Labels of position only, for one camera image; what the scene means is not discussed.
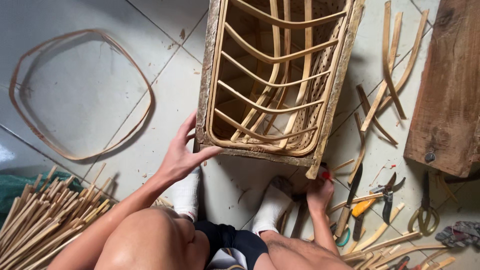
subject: yellow knife handle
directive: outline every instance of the yellow knife handle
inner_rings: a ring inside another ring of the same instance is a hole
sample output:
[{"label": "yellow knife handle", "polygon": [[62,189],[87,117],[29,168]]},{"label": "yellow knife handle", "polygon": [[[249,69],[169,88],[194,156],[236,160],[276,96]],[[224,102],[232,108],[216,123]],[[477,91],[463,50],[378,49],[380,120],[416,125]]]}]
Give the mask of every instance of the yellow knife handle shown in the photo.
[{"label": "yellow knife handle", "polygon": [[359,202],[352,210],[352,216],[358,217],[361,213],[363,213],[372,203],[375,201],[375,198],[370,199],[368,201]]}]

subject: hand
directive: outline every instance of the hand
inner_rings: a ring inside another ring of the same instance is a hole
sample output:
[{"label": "hand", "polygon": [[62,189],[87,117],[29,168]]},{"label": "hand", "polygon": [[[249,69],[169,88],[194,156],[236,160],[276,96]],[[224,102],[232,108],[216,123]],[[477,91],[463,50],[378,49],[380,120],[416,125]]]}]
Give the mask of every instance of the hand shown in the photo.
[{"label": "hand", "polygon": [[203,161],[222,152],[222,148],[218,146],[207,147],[195,154],[186,148],[188,141],[195,138],[195,134],[188,135],[188,133],[195,127],[196,115],[197,110],[192,112],[180,126],[177,135],[170,142],[160,168],[156,172],[156,175],[161,179],[167,179],[170,182],[169,184],[182,180]]},{"label": "hand", "polygon": [[326,215],[327,206],[333,197],[333,182],[317,176],[311,180],[307,190],[308,209],[311,215]]}]

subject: metal bolt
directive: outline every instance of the metal bolt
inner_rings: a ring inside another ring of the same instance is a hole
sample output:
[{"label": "metal bolt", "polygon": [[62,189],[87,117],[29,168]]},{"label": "metal bolt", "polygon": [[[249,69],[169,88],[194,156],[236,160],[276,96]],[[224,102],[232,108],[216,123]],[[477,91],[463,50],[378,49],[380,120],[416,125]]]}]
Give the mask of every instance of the metal bolt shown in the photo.
[{"label": "metal bolt", "polygon": [[435,154],[433,154],[432,152],[428,152],[426,155],[425,155],[425,161],[426,162],[432,162],[435,160]]}]

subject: person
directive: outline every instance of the person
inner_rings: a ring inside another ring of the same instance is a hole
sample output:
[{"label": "person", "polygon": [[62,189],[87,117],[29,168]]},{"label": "person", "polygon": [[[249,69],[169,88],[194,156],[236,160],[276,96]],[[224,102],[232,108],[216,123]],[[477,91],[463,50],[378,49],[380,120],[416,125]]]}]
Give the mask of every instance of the person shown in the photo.
[{"label": "person", "polygon": [[[351,269],[339,258],[326,214],[333,184],[320,177],[311,181],[307,193],[314,242],[287,238],[275,229],[291,202],[281,179],[267,188],[252,232],[196,222],[199,165],[221,148],[188,151],[195,116],[193,112],[181,125],[158,171],[66,246],[49,270]],[[175,211],[151,207],[173,184]]]}]

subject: green cloth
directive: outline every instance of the green cloth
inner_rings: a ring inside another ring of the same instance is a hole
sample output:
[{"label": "green cloth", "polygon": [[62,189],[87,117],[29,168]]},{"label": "green cloth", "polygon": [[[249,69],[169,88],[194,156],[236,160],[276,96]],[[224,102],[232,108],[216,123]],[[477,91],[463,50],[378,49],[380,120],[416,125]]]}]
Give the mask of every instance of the green cloth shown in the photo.
[{"label": "green cloth", "polygon": [[[48,173],[49,172],[43,173],[42,180],[40,180],[36,191],[40,190],[40,187],[45,182]],[[70,177],[70,175],[71,174],[66,172],[55,172],[47,184],[47,187],[55,180],[55,178],[58,177],[59,180],[65,181]],[[3,226],[3,223],[10,212],[10,208],[12,208],[15,197],[20,197],[24,191],[25,185],[33,185],[35,180],[36,176],[28,178],[16,175],[0,174],[0,228]],[[83,187],[76,178],[68,188],[75,192],[81,192],[83,190]]]}]

